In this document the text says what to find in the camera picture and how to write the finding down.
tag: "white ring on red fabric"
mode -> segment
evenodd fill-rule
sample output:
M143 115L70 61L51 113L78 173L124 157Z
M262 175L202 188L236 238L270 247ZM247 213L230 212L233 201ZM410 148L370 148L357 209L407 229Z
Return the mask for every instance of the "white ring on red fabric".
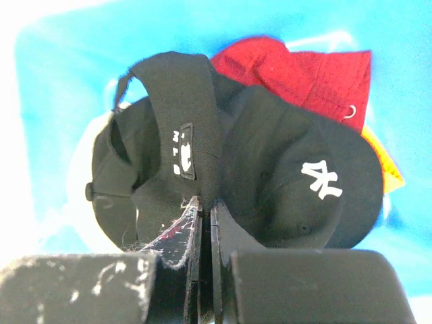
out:
M344 119L350 119L353 118L356 115L357 108L354 105L350 105L350 108L352 109L352 114L349 116L345 116Z

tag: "blue background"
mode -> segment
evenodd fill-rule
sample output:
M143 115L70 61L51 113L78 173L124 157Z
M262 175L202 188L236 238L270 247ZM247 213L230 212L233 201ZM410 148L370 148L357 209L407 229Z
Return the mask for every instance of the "blue background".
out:
M285 42L336 30L373 51L367 124L406 180L357 246L383 253L408 296L432 295L432 6L429 1L119 1L51 16L16 40L21 114L38 221L66 203L65 177L89 121L111 108L111 80L164 51L213 56L247 37ZM301 49L325 51L322 44ZM132 85L126 97L145 95ZM70 226L42 252L90 252Z

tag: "black baseball cap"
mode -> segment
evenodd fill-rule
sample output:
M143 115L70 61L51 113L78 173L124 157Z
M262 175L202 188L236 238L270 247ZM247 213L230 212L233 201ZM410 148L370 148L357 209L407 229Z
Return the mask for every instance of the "black baseball cap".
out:
M148 92L118 109L128 82ZM217 199L261 244L350 248L373 227L383 177L355 131L218 74L204 55L162 53L119 79L86 197L117 245L147 243L191 197Z

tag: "yellow object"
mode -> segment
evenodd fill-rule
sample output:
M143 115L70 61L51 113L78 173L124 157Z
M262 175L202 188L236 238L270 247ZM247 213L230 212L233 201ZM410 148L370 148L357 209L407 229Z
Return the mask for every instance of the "yellow object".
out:
M389 192L403 187L405 185L405 180L402 174L400 174L398 167L396 167L392 157L390 157L390 154L381 144L378 137L376 137L372 130L366 125L363 126L362 137L373 147L381 163L384 179L384 193L388 194Z

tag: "red fabric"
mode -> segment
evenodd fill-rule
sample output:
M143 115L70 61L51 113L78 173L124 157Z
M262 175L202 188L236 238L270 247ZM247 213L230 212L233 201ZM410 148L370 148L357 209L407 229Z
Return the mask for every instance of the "red fabric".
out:
M241 40L214 58L215 69L245 85L261 85L285 101L361 133L371 83L371 52L290 52L275 39ZM351 105L356 107L352 115Z

